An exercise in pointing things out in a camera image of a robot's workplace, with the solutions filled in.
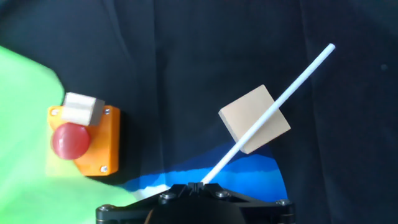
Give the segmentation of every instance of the black fabric backdrop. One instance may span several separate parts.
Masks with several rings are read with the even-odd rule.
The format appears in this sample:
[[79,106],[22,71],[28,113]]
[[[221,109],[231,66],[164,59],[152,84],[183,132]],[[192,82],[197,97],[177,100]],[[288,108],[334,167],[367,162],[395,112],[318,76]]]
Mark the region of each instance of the black fabric backdrop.
[[261,84],[278,97],[330,42],[270,143],[297,223],[397,223],[397,1],[0,1],[0,45],[125,112],[108,184],[229,141],[220,108]]

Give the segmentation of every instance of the emergency stop button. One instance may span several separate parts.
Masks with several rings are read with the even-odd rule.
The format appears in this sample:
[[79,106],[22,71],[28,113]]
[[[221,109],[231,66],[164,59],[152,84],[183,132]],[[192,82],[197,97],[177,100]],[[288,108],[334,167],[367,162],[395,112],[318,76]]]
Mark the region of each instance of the emergency stop button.
[[52,136],[52,149],[61,159],[73,160],[84,155],[91,142],[87,129],[79,124],[65,123]]

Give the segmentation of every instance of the beige cube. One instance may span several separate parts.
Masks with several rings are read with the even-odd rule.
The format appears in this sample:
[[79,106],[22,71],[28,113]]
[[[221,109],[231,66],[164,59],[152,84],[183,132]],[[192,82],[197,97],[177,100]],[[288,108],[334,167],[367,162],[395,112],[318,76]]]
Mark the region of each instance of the beige cube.
[[[274,103],[264,85],[252,90],[218,113],[236,142],[254,125]],[[290,129],[280,110],[277,110],[258,132],[243,146],[241,151],[249,154]]]
[[67,93],[63,101],[61,119],[84,126],[100,124],[105,102],[94,97]]

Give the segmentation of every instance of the white rod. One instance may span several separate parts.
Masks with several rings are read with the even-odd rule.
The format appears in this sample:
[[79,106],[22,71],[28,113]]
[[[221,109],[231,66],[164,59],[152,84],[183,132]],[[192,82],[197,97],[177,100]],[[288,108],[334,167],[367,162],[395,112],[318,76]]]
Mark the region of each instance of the white rod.
[[224,166],[239,152],[239,150],[254,136],[261,126],[282,106],[283,103],[296,91],[300,85],[319,67],[319,65],[334,51],[336,47],[329,44],[323,52],[308,66],[307,69],[286,89],[283,94],[268,108],[268,110],[254,123],[242,138],[229,150],[216,166],[203,178],[208,184]]

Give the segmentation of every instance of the orange box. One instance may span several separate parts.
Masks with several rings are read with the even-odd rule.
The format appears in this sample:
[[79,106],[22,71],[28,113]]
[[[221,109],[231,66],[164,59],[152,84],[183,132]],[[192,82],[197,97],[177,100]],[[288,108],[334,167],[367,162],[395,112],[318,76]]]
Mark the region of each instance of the orange box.
[[[66,123],[61,120],[62,109],[63,106],[49,108],[47,121],[53,131]],[[120,110],[105,106],[104,111],[98,126],[85,126],[91,137],[90,146],[84,155],[73,160],[85,176],[106,176],[119,169]]]

